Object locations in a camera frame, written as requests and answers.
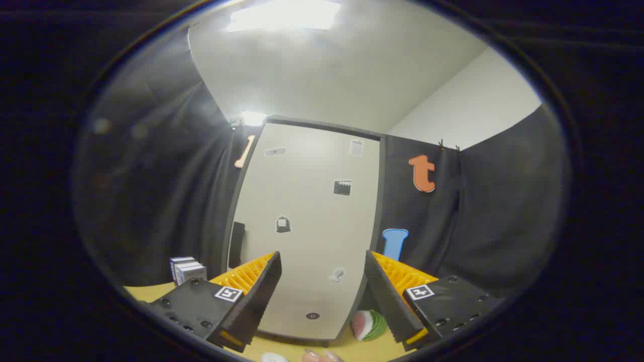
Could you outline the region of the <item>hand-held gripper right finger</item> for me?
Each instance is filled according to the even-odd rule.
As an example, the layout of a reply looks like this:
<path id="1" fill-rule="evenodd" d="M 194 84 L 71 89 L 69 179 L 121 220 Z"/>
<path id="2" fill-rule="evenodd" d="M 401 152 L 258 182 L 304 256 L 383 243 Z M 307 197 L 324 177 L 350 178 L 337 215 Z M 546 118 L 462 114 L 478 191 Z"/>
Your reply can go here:
<path id="1" fill-rule="evenodd" d="M 364 275 L 393 338 L 406 351 L 476 328 L 505 301 L 463 277 L 433 277 L 373 250 L 366 252 Z"/>

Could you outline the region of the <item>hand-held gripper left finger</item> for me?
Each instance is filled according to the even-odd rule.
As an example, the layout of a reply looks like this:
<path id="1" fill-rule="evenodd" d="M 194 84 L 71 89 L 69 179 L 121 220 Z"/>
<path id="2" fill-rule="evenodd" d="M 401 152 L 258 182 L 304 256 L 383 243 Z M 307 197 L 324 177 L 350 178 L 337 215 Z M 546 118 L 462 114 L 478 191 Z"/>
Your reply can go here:
<path id="1" fill-rule="evenodd" d="M 154 300 L 165 323 L 219 347 L 243 352 L 258 331 L 282 274 L 275 251 L 207 281 L 190 278 Z"/>

